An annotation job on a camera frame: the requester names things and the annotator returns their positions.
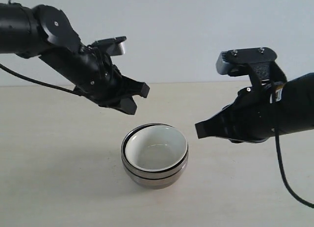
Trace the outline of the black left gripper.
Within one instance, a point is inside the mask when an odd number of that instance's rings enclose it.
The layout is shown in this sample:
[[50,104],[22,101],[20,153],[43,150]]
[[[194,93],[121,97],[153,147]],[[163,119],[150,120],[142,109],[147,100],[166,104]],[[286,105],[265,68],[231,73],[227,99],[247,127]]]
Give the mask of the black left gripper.
[[101,48],[82,48],[72,58],[73,94],[127,115],[135,115],[137,110],[132,96],[148,97],[150,87],[145,82],[122,76],[110,55]]

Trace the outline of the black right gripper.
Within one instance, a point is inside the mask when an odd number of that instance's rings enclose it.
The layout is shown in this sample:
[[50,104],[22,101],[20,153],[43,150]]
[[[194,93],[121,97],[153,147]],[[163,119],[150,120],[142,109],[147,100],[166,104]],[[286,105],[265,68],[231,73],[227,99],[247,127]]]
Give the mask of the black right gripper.
[[195,124],[197,137],[218,137],[232,143],[267,141],[274,135],[271,105],[273,86],[278,89],[282,83],[263,84],[261,91],[254,91],[252,86],[242,88],[233,103],[211,118]]

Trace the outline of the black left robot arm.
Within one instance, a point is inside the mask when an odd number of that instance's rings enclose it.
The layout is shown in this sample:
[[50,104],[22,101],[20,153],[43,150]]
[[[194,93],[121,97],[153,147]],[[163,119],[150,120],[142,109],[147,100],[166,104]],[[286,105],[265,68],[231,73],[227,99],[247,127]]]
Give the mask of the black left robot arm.
[[40,58],[74,84],[72,94],[103,108],[134,115],[135,95],[146,98],[150,88],[121,74],[112,57],[124,54],[125,36],[82,43],[66,14],[53,6],[33,8],[0,5],[0,52]]

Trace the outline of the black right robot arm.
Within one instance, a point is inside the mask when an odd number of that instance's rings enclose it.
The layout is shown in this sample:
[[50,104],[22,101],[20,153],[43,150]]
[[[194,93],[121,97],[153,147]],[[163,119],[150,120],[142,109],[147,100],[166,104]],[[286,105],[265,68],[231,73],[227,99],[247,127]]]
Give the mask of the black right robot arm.
[[261,143],[275,136],[314,128],[314,75],[276,82],[276,101],[271,84],[260,91],[242,88],[236,99],[213,117],[195,124],[197,137],[217,137],[233,143]]

